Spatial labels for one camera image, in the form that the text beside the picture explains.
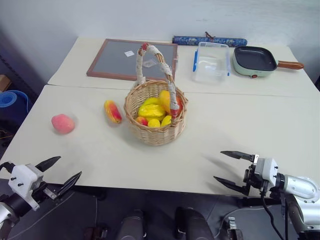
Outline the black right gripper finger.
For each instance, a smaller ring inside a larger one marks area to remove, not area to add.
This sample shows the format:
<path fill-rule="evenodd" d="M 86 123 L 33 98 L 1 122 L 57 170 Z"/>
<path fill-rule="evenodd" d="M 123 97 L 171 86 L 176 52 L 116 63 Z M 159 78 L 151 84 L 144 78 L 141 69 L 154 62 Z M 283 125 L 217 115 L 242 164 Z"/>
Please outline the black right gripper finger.
<path fill-rule="evenodd" d="M 228 157 L 234 158 L 234 159 L 244 159 L 250 162 L 254 162 L 255 156 L 252 154 L 247 154 L 240 151 L 231 151 L 231 150 L 224 150 L 220 152 L 223 155 L 226 155 Z"/>
<path fill-rule="evenodd" d="M 224 185 L 225 187 L 233 190 L 233 191 L 236 191 L 236 192 L 239 192 L 243 195 L 246 195 L 248 196 L 249 193 L 250 193 L 250 186 L 247 186 L 247 185 L 244 185 L 244 186 L 238 186 L 236 185 L 234 182 L 230 181 L 230 180 L 227 180 L 227 179 L 224 179 L 224 178 L 221 178 L 221 177 L 217 177 L 217 176 L 214 176 L 214 178 L 219 182 L 221 183 L 222 185 Z"/>

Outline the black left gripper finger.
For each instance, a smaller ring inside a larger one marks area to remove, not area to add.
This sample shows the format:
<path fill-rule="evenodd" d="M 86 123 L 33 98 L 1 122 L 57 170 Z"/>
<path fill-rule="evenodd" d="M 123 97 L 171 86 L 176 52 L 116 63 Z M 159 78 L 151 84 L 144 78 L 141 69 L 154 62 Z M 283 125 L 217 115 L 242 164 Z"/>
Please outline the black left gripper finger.
<path fill-rule="evenodd" d="M 40 170 L 41 172 L 45 172 L 46 170 L 51 168 L 60 158 L 61 158 L 61 156 L 51 157 L 51 158 L 49 158 L 47 160 L 44 160 L 44 161 L 40 162 L 35 167 L 38 170 Z"/>
<path fill-rule="evenodd" d="M 57 199 L 61 199 L 69 190 L 71 190 L 73 186 L 77 183 L 81 175 L 82 171 L 70 177 L 56 193 Z"/>

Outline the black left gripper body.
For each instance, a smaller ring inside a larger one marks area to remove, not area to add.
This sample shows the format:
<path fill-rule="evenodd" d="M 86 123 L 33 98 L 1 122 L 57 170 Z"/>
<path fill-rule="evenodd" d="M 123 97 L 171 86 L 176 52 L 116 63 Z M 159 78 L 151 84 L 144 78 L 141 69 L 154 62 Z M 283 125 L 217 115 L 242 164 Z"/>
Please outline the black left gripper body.
<path fill-rule="evenodd" d="M 41 181 L 37 189 L 33 190 L 32 198 L 35 201 L 45 201 L 51 199 L 53 201 L 58 199 L 58 193 L 55 189 L 51 188 L 49 184 L 45 181 Z"/>

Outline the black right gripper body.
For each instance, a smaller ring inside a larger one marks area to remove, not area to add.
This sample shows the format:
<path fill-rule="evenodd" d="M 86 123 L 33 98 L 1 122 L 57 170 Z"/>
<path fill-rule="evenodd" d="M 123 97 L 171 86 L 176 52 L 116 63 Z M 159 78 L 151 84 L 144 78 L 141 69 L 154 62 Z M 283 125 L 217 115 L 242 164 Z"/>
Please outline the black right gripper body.
<path fill-rule="evenodd" d="M 243 177 L 245 186 L 242 187 L 244 193 L 249 193 L 251 187 L 259 190 L 268 187 L 269 181 L 263 178 L 265 161 L 265 159 L 258 159 L 256 163 L 251 164 L 248 169 L 245 170 Z"/>

